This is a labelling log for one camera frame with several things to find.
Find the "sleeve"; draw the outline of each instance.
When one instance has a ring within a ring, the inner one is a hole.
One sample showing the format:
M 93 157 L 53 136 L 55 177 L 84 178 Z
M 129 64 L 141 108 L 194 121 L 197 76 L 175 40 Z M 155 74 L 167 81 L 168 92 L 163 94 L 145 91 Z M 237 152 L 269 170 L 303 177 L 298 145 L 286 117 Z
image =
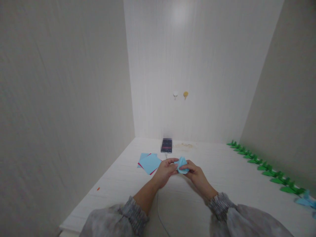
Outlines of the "sleeve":
M 141 236 L 149 217 L 132 197 L 124 206 L 93 210 L 79 237 Z
M 273 216 L 257 208 L 235 205 L 225 193 L 219 193 L 208 204 L 216 216 L 213 237 L 293 237 Z
M 219 193 L 209 202 L 208 207 L 219 221 L 226 221 L 228 209 L 236 208 L 236 205 L 228 198 L 226 193 Z

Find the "smartphone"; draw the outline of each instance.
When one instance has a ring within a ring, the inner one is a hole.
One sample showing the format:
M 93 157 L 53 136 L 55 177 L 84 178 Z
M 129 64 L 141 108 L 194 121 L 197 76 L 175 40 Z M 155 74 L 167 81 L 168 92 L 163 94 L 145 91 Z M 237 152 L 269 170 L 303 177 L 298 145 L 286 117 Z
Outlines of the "smartphone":
M 162 140 L 160 152 L 172 153 L 172 139 L 164 138 Z

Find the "white table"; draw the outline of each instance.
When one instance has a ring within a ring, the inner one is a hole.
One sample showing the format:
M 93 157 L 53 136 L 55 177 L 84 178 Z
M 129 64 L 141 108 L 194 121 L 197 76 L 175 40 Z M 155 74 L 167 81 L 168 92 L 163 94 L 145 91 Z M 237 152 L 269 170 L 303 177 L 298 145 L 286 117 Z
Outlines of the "white table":
M 123 204 L 136 194 L 152 177 L 137 168 L 140 154 L 157 153 L 164 160 L 160 145 L 161 140 L 135 138 L 61 224 L 61 229 L 80 232 L 92 210 Z M 269 182 L 270 177 L 261 175 L 257 165 L 247 163 L 229 146 L 173 141 L 168 158 L 180 156 L 202 167 L 211 185 L 219 192 L 226 192 L 234 203 L 270 213 L 294 236 L 316 236 L 312 209 L 294 203 L 295 195 L 280 191 L 281 185 Z M 145 236 L 167 236 L 157 216 L 156 202 L 157 196 Z M 211 211 L 181 174 L 172 176 L 159 191 L 159 213 L 171 236 L 209 236 Z

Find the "white cable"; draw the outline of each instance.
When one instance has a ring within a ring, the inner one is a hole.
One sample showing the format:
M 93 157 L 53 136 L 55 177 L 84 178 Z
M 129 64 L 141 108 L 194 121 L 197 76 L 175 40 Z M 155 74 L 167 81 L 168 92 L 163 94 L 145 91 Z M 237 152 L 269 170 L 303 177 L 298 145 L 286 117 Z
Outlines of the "white cable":
M 169 234 L 169 232 L 167 231 L 167 229 L 165 228 L 164 224 L 162 223 L 162 221 L 161 221 L 161 219 L 160 219 L 158 200 L 159 200 L 159 191 L 157 192 L 157 212 L 158 212 L 158 218 L 159 218 L 160 223 L 162 224 L 163 228 L 165 229 L 167 235 L 168 235 L 169 237 L 171 237 L 171 235 Z

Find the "folded blue paper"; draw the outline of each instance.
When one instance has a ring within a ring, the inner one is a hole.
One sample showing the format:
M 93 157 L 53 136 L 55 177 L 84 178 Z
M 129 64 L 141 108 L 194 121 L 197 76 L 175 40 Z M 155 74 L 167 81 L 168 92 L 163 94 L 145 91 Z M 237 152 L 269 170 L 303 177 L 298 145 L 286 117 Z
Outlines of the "folded blue paper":
M 178 164 L 177 170 L 179 173 L 181 174 L 186 174 L 187 172 L 189 172 L 189 169 L 184 169 L 184 170 L 180 170 L 179 168 L 183 165 L 187 164 L 187 161 L 185 160 L 185 158 L 183 156 L 180 157 L 179 161 L 175 161 L 175 164 Z
M 157 154 L 151 154 L 139 161 L 140 165 L 146 171 L 147 174 L 151 174 L 157 169 L 161 163 L 161 160 L 158 159 Z
M 144 159 L 145 157 L 149 156 L 149 154 L 151 154 L 151 153 L 142 153 L 142 154 L 141 154 L 141 157 L 139 158 L 138 163 L 139 163 L 142 159 Z
M 303 198 L 297 198 L 294 200 L 294 202 L 303 206 L 311 206 L 312 208 L 316 209 L 316 201 L 310 199 L 308 189 L 305 191 Z M 314 219 L 316 219 L 316 212 L 313 212 L 312 216 Z

